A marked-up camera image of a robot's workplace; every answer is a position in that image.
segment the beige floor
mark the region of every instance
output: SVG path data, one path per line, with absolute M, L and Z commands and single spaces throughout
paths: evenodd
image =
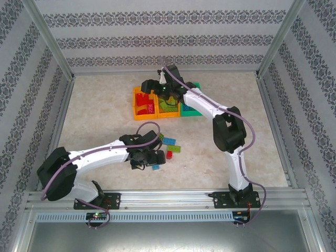
M 202 91 L 228 107 L 237 106 L 256 131 L 255 145 L 245 153 L 250 179 L 264 186 L 287 186 L 279 155 L 253 73 L 184 72 L 185 81 L 199 82 Z M 67 151 L 107 144 L 135 133 L 143 121 L 134 121 L 132 89 L 153 74 L 77 77 L 59 146 Z M 159 171 L 131 170 L 129 162 L 111 164 L 83 176 L 103 189 L 177 189 L 227 187 L 224 154 L 213 142 L 212 122 L 204 117 L 157 119 L 162 133 L 175 138 L 182 150 Z M 148 126 L 140 133 L 155 129 Z

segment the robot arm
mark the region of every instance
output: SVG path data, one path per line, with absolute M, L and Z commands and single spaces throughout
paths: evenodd
M 71 162 L 66 169 L 58 174 L 47 191 L 47 198 L 50 201 L 56 201 L 69 196 L 100 206 L 104 199 L 104 193 L 98 183 L 84 181 L 79 176 L 103 165 L 125 161 L 130 161 L 133 170 L 143 170 L 145 166 L 164 164 L 164 152 L 154 150 L 162 144 L 161 140 L 158 138 L 153 143 L 145 145 L 153 141 L 156 136 L 156 133 L 152 130 L 144 136 L 139 134 L 123 135 L 112 143 L 90 150 L 67 152 L 64 147 L 55 149 L 37 170 L 37 175 L 43 187 L 46 187 L 60 166 L 76 157 L 79 158 Z M 131 148 L 134 145 L 145 146 Z
M 167 68 L 171 74 L 184 83 L 175 65 L 167 66 Z M 252 185 L 243 177 L 239 167 L 239 152 L 245 144 L 246 130 L 242 120 L 223 112 L 220 108 L 240 115 L 239 109 L 237 107 L 228 108 L 213 101 L 191 82 L 185 83 L 190 88 L 187 90 L 174 80 L 164 68 L 158 70 L 158 74 L 160 81 L 146 80 L 142 83 L 141 91 L 151 93 L 151 90 L 154 90 L 156 95 L 165 100 L 169 100 L 169 97 L 172 96 L 175 100 L 192 107 L 212 120 L 214 142 L 221 151 L 225 152 L 228 163 L 230 197 L 233 202 L 238 203 L 245 195 L 253 191 Z M 241 153 L 240 157 L 241 168 L 246 175 L 244 154 Z

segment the red lego brick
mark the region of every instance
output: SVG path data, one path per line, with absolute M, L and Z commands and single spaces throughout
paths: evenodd
M 138 115 L 141 115 L 141 114 L 147 114 L 147 110 L 145 109 L 142 109 L 138 112 Z
M 167 151 L 167 159 L 172 159 L 172 157 L 173 157 L 173 152 L 171 152 L 171 151 Z
M 136 101 L 136 105 L 138 107 L 143 106 L 143 105 L 149 103 L 149 96 L 148 96 L 148 94 L 143 95 L 141 93 L 137 93 L 136 95 L 137 95 L 136 96 L 136 100 L 137 100 Z
M 148 114 L 154 114 L 155 111 L 154 111 L 154 104 L 148 104 L 147 105 L 147 108 L 148 108 Z

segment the wall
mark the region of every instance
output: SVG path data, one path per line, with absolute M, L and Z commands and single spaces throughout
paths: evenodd
M 39 0 L 74 73 L 257 70 L 292 0 Z
M 336 251 L 336 1 L 307 1 L 264 82 L 297 183 Z
M 45 158 L 67 79 L 20 0 L 0 1 L 0 251 Z

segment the orange bin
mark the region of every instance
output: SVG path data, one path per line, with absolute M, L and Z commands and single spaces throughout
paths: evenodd
M 139 120 L 151 120 L 151 119 L 157 119 L 158 115 L 158 108 L 156 106 L 157 103 L 157 97 L 154 94 L 154 91 L 152 90 L 151 94 L 149 95 L 149 99 L 153 100 L 154 102 L 154 113 L 153 114 L 138 114 L 139 111 L 141 110 L 146 110 L 148 111 L 148 104 L 142 105 L 142 106 L 137 106 L 137 99 L 136 99 L 136 95 L 140 93 L 142 95 L 145 95 L 145 93 L 141 92 L 141 88 L 140 87 L 136 87 L 133 88 L 133 113 L 134 113 L 134 119 L 139 121 Z
M 172 117 L 180 117 L 181 116 L 181 108 L 180 104 L 176 105 L 177 112 L 164 112 L 163 109 L 159 105 L 159 99 L 155 96 L 156 99 L 156 111 L 158 113 L 157 118 L 172 118 Z

